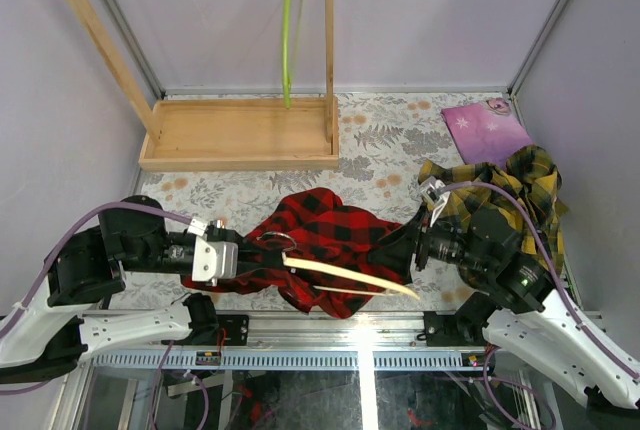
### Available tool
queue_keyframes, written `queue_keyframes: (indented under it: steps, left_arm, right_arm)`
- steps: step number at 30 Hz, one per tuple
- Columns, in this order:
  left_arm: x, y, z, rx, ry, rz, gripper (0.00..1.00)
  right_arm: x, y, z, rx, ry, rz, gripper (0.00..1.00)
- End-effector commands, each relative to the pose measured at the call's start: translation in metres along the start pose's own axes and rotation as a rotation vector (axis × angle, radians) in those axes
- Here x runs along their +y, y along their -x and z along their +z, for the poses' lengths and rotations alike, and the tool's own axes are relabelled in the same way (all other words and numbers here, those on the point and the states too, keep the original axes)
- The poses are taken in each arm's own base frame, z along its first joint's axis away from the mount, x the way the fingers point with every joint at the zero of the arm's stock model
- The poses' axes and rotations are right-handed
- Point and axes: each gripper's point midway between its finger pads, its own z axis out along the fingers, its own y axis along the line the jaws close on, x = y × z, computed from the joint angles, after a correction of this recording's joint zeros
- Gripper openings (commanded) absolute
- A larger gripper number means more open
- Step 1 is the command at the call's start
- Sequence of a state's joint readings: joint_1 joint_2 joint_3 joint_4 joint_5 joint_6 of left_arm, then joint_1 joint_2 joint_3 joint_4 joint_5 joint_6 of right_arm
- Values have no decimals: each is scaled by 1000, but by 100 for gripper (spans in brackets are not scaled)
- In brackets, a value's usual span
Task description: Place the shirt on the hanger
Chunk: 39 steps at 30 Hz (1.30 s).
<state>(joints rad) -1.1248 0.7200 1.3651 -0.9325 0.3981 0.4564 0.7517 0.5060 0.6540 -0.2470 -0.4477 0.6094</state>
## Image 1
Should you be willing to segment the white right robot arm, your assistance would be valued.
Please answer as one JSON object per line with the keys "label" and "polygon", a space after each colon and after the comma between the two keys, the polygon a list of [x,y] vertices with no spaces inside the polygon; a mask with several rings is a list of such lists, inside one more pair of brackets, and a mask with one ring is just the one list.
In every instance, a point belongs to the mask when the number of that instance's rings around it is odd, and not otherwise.
{"label": "white right robot arm", "polygon": [[497,210],[477,211],[462,230],[443,218],[429,220],[420,208],[381,239],[368,260],[402,272],[439,260],[455,265],[473,287],[454,314],[425,313],[428,343],[498,346],[589,411],[638,418],[638,361],[589,321],[519,243],[519,233]]}

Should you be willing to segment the cream wooden hanger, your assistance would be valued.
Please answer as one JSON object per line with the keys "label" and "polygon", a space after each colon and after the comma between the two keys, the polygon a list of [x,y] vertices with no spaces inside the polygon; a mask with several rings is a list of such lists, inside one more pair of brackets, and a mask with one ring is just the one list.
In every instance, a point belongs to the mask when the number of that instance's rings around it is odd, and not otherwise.
{"label": "cream wooden hanger", "polygon": [[332,277],[341,278],[343,280],[349,280],[352,282],[363,283],[371,286],[378,287],[379,289],[383,289],[383,293],[378,292],[369,292],[369,291],[356,291],[349,289],[342,289],[337,287],[327,287],[327,286],[317,286],[317,289],[335,292],[335,293],[350,293],[350,294],[361,294],[368,296],[399,296],[406,295],[415,300],[419,300],[420,296],[412,289],[407,288],[406,286],[397,284],[393,281],[385,280],[383,278],[363,274],[360,272],[348,270],[339,266],[331,265],[328,263],[321,263],[312,260],[306,260],[302,258],[294,258],[287,255],[289,250],[295,250],[297,248],[297,242],[290,237],[289,235],[282,232],[265,232],[260,235],[257,240],[263,241],[272,238],[284,238],[291,243],[289,248],[285,248],[281,250],[283,264],[286,268],[290,270],[291,273],[296,273],[299,270],[314,272],[323,275],[328,275]]}

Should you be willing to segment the yellow black plaid shirt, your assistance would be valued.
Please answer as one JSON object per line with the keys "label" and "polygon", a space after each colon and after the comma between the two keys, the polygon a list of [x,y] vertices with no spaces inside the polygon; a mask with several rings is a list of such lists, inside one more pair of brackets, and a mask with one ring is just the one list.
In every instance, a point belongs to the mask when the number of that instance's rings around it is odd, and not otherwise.
{"label": "yellow black plaid shirt", "polygon": [[[527,211],[542,241],[546,255],[557,273],[564,268],[564,240],[560,217],[567,207],[559,200],[561,175],[551,156],[541,147],[529,145],[513,153],[504,167],[482,162],[444,168],[431,160],[425,161],[418,182],[434,177],[443,183],[483,182],[504,190]],[[533,231],[519,210],[498,192],[484,187],[454,190],[438,220],[467,231],[472,215],[482,209],[497,210],[510,227],[520,235],[520,250],[542,265],[547,262],[538,250]]]}

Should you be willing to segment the red black plaid shirt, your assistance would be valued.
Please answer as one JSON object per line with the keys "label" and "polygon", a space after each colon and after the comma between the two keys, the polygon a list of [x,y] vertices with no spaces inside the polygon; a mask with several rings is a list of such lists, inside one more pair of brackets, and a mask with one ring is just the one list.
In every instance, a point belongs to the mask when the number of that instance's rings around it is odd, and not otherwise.
{"label": "red black plaid shirt", "polygon": [[[328,263],[407,285],[409,283],[402,277],[367,262],[367,254],[376,242],[399,227],[399,223],[381,220],[367,210],[345,205],[327,188],[314,188],[284,197],[268,218],[242,237],[241,243],[253,243],[262,248],[288,247],[291,243],[284,238],[257,240],[265,232],[282,232],[297,242],[297,248],[290,253],[294,258]],[[302,270],[291,273],[286,269],[258,270],[223,280],[210,290],[218,294],[250,295],[274,287],[300,312],[307,313],[318,307],[339,319],[353,316],[371,299],[368,295],[323,291],[317,286],[382,291],[375,286],[337,277]]]}

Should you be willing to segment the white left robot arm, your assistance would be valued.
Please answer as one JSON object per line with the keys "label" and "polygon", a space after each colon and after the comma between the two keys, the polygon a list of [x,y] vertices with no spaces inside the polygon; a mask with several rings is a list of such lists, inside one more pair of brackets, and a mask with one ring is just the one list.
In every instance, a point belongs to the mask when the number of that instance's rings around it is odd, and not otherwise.
{"label": "white left robot arm", "polygon": [[164,210],[134,195],[80,219],[54,246],[25,297],[1,319],[1,382],[40,384],[91,357],[135,344],[214,344],[214,304],[202,293],[139,315],[91,317],[126,288],[128,271],[191,277],[217,290],[268,265],[280,248],[261,248],[233,230]]}

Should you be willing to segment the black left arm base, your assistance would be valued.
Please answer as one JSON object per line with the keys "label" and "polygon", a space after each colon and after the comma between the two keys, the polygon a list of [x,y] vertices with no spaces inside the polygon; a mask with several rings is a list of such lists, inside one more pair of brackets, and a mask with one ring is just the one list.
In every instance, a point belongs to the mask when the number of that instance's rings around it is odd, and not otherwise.
{"label": "black left arm base", "polygon": [[250,318],[245,314],[219,315],[214,323],[206,324],[194,337],[195,345],[246,346]]}

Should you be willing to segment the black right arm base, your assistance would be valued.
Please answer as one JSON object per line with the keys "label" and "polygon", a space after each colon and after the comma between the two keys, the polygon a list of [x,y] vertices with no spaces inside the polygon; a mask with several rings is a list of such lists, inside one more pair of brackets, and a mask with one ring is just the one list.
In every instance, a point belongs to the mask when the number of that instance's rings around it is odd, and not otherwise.
{"label": "black right arm base", "polygon": [[482,331],[496,310],[487,295],[475,292],[452,314],[424,312],[424,329],[416,339],[428,347],[485,346]]}

